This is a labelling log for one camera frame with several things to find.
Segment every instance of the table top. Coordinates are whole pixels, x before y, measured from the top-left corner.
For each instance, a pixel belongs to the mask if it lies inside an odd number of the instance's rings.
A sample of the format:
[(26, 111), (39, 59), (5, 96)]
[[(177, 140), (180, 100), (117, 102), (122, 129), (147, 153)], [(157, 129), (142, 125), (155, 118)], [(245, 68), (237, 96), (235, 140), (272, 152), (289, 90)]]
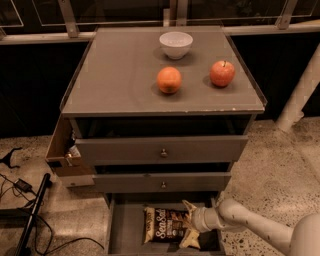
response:
[[(187, 32), (191, 50), (169, 59), (159, 37)], [(234, 64), (236, 75), (225, 88), (212, 85), (209, 71), (218, 60)], [(167, 66), (182, 75), (172, 95), (157, 87), (158, 72)], [(217, 26), (99, 28), (62, 110), (66, 117), (175, 116), (262, 113), (264, 104), (240, 64), (239, 56)]]

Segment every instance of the bowl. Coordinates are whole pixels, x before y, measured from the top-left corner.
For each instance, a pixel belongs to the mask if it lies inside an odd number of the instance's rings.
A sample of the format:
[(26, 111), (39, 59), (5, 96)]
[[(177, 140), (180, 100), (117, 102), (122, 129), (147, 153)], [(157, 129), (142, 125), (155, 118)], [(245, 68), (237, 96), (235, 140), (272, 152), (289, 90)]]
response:
[(181, 59), (192, 45), (193, 38), (184, 32), (167, 32), (159, 38), (163, 52), (173, 60)]

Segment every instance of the concrete floor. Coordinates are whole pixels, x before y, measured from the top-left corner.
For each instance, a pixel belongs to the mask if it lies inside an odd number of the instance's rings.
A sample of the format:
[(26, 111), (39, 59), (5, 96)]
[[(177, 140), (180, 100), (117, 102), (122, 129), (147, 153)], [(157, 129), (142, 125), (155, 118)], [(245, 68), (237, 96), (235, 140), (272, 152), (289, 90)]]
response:
[[(273, 121), (256, 121), (249, 132), (249, 142), (232, 169), (232, 179), (218, 201), (234, 198), (250, 210), (279, 223), (294, 227), (305, 215), (320, 212), (320, 118), (303, 118), (285, 133)], [(50, 250), (72, 239), (87, 237), (105, 245), (108, 207), (93, 187), (66, 188), (52, 174), (45, 162), (50, 136), (0, 139), (0, 157), (13, 147), (23, 147), (12, 156), (9, 169), (0, 164), (0, 173), (12, 181), (21, 178), (37, 190), (43, 174), (51, 173), (52, 187), (45, 194), (40, 216), (53, 230)], [(4, 183), (3, 190), (10, 188)], [(26, 203), (9, 189), (0, 201), (0, 208), (21, 207)], [(21, 228), (0, 221), (0, 256), (13, 255)], [(33, 255), (43, 252), (50, 232), (39, 221), (30, 237)], [(251, 231), (222, 232), (228, 255), (282, 255)], [(104, 251), (91, 240), (72, 243), (52, 255), (103, 255)]]

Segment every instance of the drawer knob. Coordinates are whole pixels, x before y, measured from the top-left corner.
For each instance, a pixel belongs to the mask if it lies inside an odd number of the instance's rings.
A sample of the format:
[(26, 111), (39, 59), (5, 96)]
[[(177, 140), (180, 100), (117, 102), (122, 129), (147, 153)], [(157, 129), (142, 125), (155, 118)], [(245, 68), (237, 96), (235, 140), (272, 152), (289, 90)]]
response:
[(161, 188), (162, 188), (162, 189), (167, 188), (167, 184), (166, 184), (164, 181), (162, 181), (162, 183), (161, 183)]
[(163, 157), (163, 158), (166, 158), (167, 156), (168, 156), (168, 153), (167, 153), (167, 151), (163, 148), (162, 150), (161, 150), (161, 157)]

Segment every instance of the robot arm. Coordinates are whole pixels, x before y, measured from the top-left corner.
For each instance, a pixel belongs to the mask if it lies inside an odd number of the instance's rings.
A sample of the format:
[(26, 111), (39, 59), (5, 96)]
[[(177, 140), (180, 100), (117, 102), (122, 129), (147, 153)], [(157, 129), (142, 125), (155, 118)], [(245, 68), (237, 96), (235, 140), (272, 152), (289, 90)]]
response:
[(320, 255), (320, 214), (304, 217), (293, 229), (251, 212), (233, 199), (222, 201), (216, 208), (197, 208), (187, 201), (184, 204), (199, 233), (248, 228), (284, 255)]

